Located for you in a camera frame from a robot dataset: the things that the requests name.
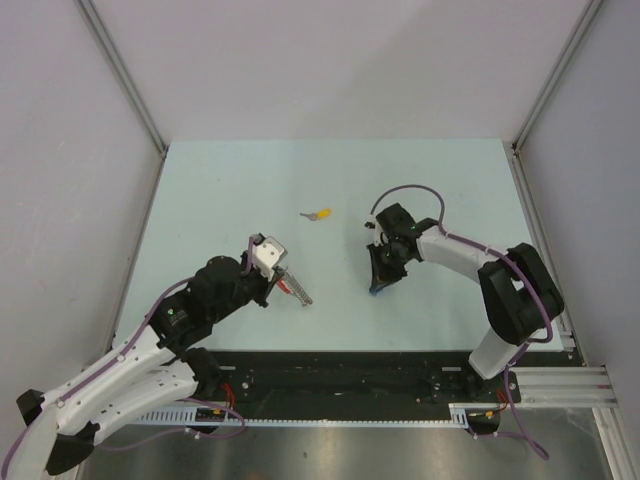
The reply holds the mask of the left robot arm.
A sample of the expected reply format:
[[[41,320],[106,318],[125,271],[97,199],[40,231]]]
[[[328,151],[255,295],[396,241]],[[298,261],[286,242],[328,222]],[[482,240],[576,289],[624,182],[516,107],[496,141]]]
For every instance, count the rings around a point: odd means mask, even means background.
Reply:
[[[2,478],[63,474],[144,413],[214,397],[220,368],[197,344],[249,303],[267,307],[286,272],[283,257],[253,246],[240,260],[211,258],[166,289],[120,345],[54,389],[25,391],[16,402],[26,427],[3,461]]]

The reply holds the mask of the red handled keyring holder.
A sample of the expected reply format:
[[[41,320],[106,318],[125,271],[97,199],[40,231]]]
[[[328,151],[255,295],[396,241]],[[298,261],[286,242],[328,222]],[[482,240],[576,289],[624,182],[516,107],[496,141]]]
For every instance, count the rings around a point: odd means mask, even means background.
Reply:
[[[282,270],[277,285],[285,294],[295,297],[303,307],[308,307],[313,304],[311,296],[302,287],[296,277],[287,269]]]

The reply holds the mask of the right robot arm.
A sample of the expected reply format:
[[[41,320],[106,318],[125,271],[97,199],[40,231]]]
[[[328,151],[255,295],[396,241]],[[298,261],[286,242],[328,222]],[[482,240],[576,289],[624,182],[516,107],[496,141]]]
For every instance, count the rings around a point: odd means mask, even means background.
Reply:
[[[528,346],[553,340],[552,322],[565,304],[532,245],[486,246],[447,231],[435,219],[417,221],[398,203],[371,216],[365,227],[373,232],[367,245],[372,294],[405,278],[412,261],[440,265],[479,286],[489,328],[469,356],[472,369],[461,376],[469,399],[486,400],[497,389],[496,375]]]

